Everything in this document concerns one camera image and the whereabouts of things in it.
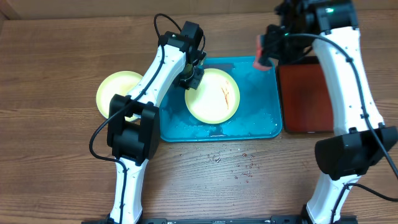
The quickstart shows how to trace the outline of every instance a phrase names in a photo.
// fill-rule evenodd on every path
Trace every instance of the plate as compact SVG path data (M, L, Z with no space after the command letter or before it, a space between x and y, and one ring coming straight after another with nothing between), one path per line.
M115 94L126 96L127 92L134 88L141 80L142 75L136 72L121 71L116 72L101 83L98 88L96 103L99 112L105 117L109 116L109 103ZM133 115L131 118L126 117L126 121L134 121L139 116Z
M220 124L235 114L240 93L235 80L228 73L207 68L198 86L185 91L189 112L201 122Z

